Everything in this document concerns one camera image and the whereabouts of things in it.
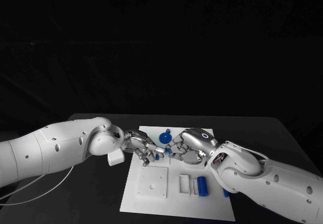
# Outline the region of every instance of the black background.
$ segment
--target black background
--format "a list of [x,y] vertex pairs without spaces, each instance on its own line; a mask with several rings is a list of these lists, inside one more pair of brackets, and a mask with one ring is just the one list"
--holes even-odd
[[275,117],[321,161],[320,1],[2,5],[0,129],[73,113]]

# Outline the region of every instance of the black table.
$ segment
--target black table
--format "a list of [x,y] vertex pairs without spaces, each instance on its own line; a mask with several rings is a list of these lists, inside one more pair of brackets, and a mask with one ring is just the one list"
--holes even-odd
[[[273,118],[73,114],[69,120],[95,117],[108,118],[122,130],[138,126],[211,128],[219,142],[229,140],[260,152],[272,160],[321,176],[285,127]],[[125,162],[112,167],[108,165],[106,156],[90,156],[73,167],[70,176],[47,195],[21,205],[4,206],[0,223],[232,223],[119,212],[129,163],[131,154],[125,154]],[[7,203],[21,202],[44,193],[63,179],[67,171],[46,175],[11,196]],[[33,179],[34,177],[25,179],[20,185]],[[258,206],[242,193],[230,194],[230,201],[237,223],[295,223]]]

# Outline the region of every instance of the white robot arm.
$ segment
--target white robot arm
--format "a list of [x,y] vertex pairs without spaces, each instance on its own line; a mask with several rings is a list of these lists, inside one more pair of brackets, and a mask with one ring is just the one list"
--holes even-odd
[[21,179],[59,172],[90,155],[108,155],[109,165],[123,162],[122,152],[135,152],[144,166],[162,157],[141,131],[122,130],[105,118],[80,119],[44,126],[17,139],[0,142],[0,187]]
[[201,129],[185,129],[165,146],[181,153],[170,158],[198,164],[230,193],[242,192],[262,207],[299,223],[323,223],[323,178],[268,159],[232,142],[219,144]]

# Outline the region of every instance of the blue round knob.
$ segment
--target blue round knob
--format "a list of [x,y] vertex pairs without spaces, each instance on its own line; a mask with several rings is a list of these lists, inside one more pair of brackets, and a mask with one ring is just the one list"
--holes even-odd
[[171,141],[171,135],[170,135],[170,129],[167,129],[165,132],[159,134],[159,142],[162,144],[167,144],[170,143],[170,141]]

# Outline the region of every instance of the cable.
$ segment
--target cable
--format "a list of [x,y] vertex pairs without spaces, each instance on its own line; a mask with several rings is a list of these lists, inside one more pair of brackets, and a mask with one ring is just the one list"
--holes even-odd
[[18,188],[17,190],[14,190],[9,194],[4,195],[2,197],[0,197],[0,200],[5,197],[8,197],[9,195],[12,195],[14,193],[17,193],[20,190],[22,190],[27,186],[30,186],[44,175],[41,175],[33,182],[30,182],[25,186],[22,186],[21,188]]
[[61,182],[64,181],[64,179],[67,178],[67,176],[69,176],[69,173],[66,174],[66,176],[63,177],[63,179],[61,179],[61,181],[59,182],[59,184],[44,193],[44,194],[41,194],[40,196],[37,196],[35,198],[33,198],[33,199],[30,199],[30,200],[27,200],[27,201],[24,201],[24,202],[20,202],[20,203],[12,203],[12,204],[0,204],[0,205],[15,205],[15,204],[22,204],[22,203],[25,203],[25,202],[30,202],[30,201],[33,201],[33,200],[35,200],[37,198],[40,198],[41,196],[44,196],[60,184],[61,184]]

